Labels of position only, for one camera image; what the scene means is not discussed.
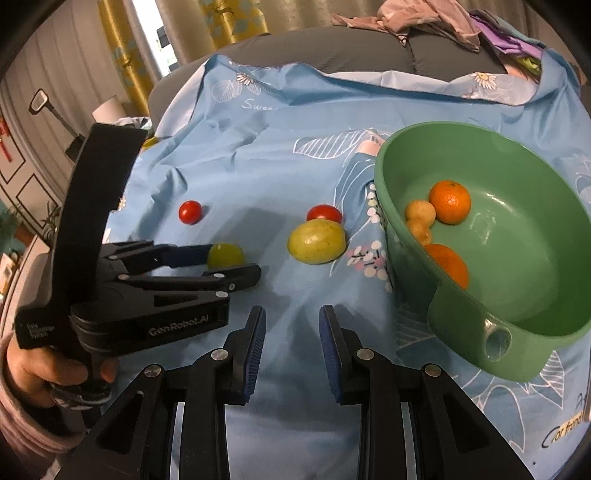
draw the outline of bowl rim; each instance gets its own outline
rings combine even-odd
[[[469,127],[469,128],[474,128],[474,129],[490,132],[490,133],[493,133],[495,135],[502,137],[503,139],[505,139],[509,142],[519,145],[519,147],[524,148],[525,150],[529,151],[531,154],[533,154],[534,156],[536,156],[537,158],[540,159],[540,163],[542,165],[542,168],[549,169],[556,177],[558,177],[560,179],[560,181],[564,184],[564,186],[567,188],[567,190],[570,192],[570,194],[576,199],[578,205],[580,206],[581,209],[583,209],[583,211],[585,213],[585,216],[588,221],[588,227],[591,230],[591,218],[589,217],[589,214],[588,214],[585,206],[583,205],[580,197],[577,194],[575,194],[575,192],[572,190],[570,185],[568,183],[566,183],[564,178],[562,178],[562,176],[559,175],[558,172],[556,172],[555,169],[553,169],[552,166],[548,162],[546,162],[542,157],[540,157],[540,155],[533,152],[532,150],[527,148],[522,143],[519,143],[516,140],[510,139],[510,138],[500,134],[499,132],[495,132],[494,130],[491,130],[490,128],[485,128],[480,125],[467,124],[467,123],[463,123],[463,122],[446,122],[446,121],[420,122],[417,124],[408,125],[404,128],[401,128],[397,132],[393,133],[379,149],[379,152],[378,152],[378,155],[376,156],[376,161],[375,161],[374,184],[375,184],[375,188],[376,188],[376,196],[378,198],[378,204],[380,205],[380,207],[382,209],[382,213],[383,213],[383,216],[386,220],[387,226],[390,223],[392,223],[392,220],[386,217],[386,214],[385,214],[385,211],[383,208],[383,205],[385,205],[385,204],[388,204],[390,206],[389,210],[394,212],[395,216],[394,216],[393,220],[396,223],[398,223],[399,226],[404,227],[404,228],[400,229],[402,232],[402,236],[404,237],[404,244],[411,249],[411,253],[419,259],[419,261],[422,263],[422,265],[424,267],[426,267],[427,273],[435,273],[437,288],[441,287],[441,285],[445,283],[446,288],[451,287],[451,288],[455,289],[467,301],[471,302],[472,304],[475,304],[479,309],[486,312],[487,316],[491,319],[491,321],[496,323],[498,326],[503,326],[508,329],[516,330],[516,331],[525,333],[527,335],[535,335],[536,337],[539,337],[539,338],[544,338],[544,339],[548,339],[548,340],[556,340],[558,342],[567,342],[567,340],[569,340],[569,343],[570,343],[570,339],[572,339],[572,341],[575,341],[576,339],[582,337],[585,334],[585,332],[587,332],[589,330],[589,328],[591,327],[591,317],[588,318],[587,322],[583,326],[581,326],[577,330],[574,330],[573,332],[568,333],[566,335],[543,335],[540,333],[534,333],[530,330],[527,330],[527,329],[524,329],[524,328],[518,326],[515,323],[510,322],[509,320],[502,320],[497,315],[495,315],[491,311],[490,308],[488,308],[486,305],[484,305],[481,301],[477,300],[473,295],[468,293],[467,290],[464,290],[454,280],[452,280],[452,278],[449,275],[447,275],[445,270],[442,269],[441,266],[439,266],[437,262],[435,262],[435,260],[431,257],[431,255],[429,255],[425,251],[425,249],[419,243],[419,241],[405,227],[404,219],[402,218],[401,214],[399,213],[398,209],[394,205],[394,202],[392,201],[392,199],[390,198],[390,195],[388,193],[388,188],[386,186],[386,181],[384,179],[384,156],[385,156],[385,152],[388,149],[388,147],[398,137],[407,133],[410,130],[426,127],[428,125],[455,125],[455,126]],[[399,235],[398,232],[394,232],[394,233],[396,234],[397,237],[400,238],[401,235]]]

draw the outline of red cherry tomato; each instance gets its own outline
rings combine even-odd
[[[202,214],[203,209],[201,208],[201,204],[195,202],[195,200],[186,201],[181,205],[181,208],[178,209],[178,218],[181,222],[186,223],[187,225],[197,223],[201,220]]]
[[[324,220],[341,223],[343,215],[332,205],[316,205],[306,215],[306,222],[315,218],[323,218]]]

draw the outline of small yellow fruit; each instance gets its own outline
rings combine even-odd
[[[208,270],[238,267],[245,263],[242,248],[234,244],[215,244],[207,254]]]
[[[413,237],[416,238],[422,246],[430,244],[433,240],[431,230],[429,230],[429,227],[421,220],[411,218],[407,222],[407,227],[412,233]]]
[[[339,258],[345,249],[345,230],[337,222],[317,218],[302,223],[291,233],[287,250],[297,261],[311,265]]]
[[[426,200],[413,200],[404,211],[406,220],[416,218],[431,228],[435,223],[435,207]]]

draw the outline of mandarin orange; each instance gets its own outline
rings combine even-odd
[[[448,225],[463,222],[472,208],[466,188],[452,180],[438,181],[429,192],[429,203],[435,207],[437,220]]]
[[[425,251],[464,290],[468,288],[468,267],[457,253],[441,244],[425,245]]]

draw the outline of yellow-green fruit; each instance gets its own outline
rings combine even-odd
[[[321,218],[302,223],[287,241],[287,250],[292,257],[313,265],[339,258],[346,248],[343,227],[337,222]]]
[[[242,248],[234,244],[215,244],[207,254],[207,268],[209,270],[237,267],[245,263],[246,259]]]

